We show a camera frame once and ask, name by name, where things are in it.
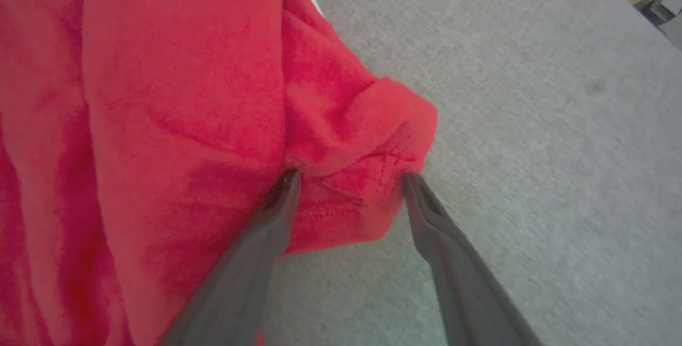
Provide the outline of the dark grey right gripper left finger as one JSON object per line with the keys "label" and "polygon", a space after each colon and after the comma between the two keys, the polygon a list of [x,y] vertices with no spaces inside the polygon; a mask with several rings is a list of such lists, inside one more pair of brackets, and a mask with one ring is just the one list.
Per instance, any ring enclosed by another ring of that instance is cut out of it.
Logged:
{"label": "dark grey right gripper left finger", "polygon": [[271,273],[290,242],[300,193],[300,172],[283,172],[161,345],[256,344]]}

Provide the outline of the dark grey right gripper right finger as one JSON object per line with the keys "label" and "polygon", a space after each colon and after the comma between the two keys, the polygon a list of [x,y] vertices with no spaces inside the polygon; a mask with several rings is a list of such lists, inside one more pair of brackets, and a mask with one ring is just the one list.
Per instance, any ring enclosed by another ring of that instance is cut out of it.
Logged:
{"label": "dark grey right gripper right finger", "polygon": [[448,345],[539,345],[482,257],[418,173],[401,181],[412,240],[431,269]]}

